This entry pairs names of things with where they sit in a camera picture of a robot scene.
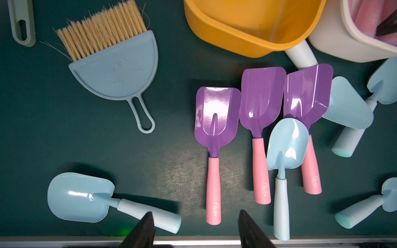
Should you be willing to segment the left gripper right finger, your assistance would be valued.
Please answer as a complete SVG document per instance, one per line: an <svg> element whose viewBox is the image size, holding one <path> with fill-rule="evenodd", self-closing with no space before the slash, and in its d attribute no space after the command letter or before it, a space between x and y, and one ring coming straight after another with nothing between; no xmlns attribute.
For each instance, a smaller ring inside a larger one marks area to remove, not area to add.
<svg viewBox="0 0 397 248"><path fill-rule="evenodd" d="M242 248L276 248L245 210L239 213L238 229Z"/></svg>

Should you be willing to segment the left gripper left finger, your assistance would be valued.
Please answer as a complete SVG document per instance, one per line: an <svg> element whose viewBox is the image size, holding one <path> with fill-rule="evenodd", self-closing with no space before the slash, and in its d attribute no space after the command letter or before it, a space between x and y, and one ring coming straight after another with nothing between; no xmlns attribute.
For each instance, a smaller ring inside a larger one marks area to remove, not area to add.
<svg viewBox="0 0 397 248"><path fill-rule="evenodd" d="M120 248L152 248L155 237L152 212L148 212L121 243Z"/></svg>

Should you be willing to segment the white plastic storage box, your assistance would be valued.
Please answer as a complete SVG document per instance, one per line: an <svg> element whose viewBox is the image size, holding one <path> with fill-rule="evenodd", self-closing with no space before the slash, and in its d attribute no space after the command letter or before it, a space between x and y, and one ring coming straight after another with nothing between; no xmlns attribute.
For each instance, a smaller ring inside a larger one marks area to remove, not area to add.
<svg viewBox="0 0 397 248"><path fill-rule="evenodd" d="M397 47L364 35L354 24L348 1L327 1L310 43L319 51L356 63L396 57Z"/></svg>

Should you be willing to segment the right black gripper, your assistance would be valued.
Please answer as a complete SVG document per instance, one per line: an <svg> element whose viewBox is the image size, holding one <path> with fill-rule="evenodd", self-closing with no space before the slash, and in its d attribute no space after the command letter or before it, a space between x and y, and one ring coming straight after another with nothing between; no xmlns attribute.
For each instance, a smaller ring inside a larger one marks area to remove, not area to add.
<svg viewBox="0 0 397 248"><path fill-rule="evenodd" d="M397 32L397 10L391 13L376 29L376 36L386 36Z"/></svg>

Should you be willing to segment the blue pointed shovel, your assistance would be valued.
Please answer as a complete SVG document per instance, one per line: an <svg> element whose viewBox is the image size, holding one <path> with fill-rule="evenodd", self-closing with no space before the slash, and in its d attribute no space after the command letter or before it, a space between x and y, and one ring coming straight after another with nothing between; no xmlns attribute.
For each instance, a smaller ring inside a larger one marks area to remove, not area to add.
<svg viewBox="0 0 397 248"><path fill-rule="evenodd" d="M366 219L376 209L382 207L386 212L397 210L397 178L387 179L382 187L381 194L372 195L357 202L335 215L336 221L344 228L351 229Z"/></svg>

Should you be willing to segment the purple pointed shovel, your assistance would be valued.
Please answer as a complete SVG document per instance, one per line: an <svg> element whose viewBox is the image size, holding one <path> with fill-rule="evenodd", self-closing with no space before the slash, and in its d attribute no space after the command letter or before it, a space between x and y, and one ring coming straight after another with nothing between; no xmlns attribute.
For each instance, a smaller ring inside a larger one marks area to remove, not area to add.
<svg viewBox="0 0 397 248"><path fill-rule="evenodd" d="M374 38L385 0L363 0L358 9L355 26L366 36Z"/></svg>

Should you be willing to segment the yellow plastic storage box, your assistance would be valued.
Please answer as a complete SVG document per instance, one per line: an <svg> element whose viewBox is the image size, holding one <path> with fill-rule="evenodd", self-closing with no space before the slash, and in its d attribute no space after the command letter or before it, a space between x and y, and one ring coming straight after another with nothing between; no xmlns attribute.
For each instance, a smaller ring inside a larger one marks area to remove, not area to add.
<svg viewBox="0 0 397 248"><path fill-rule="evenodd" d="M316 27L325 1L184 1L189 27L201 40L250 58L285 51Z"/></svg>

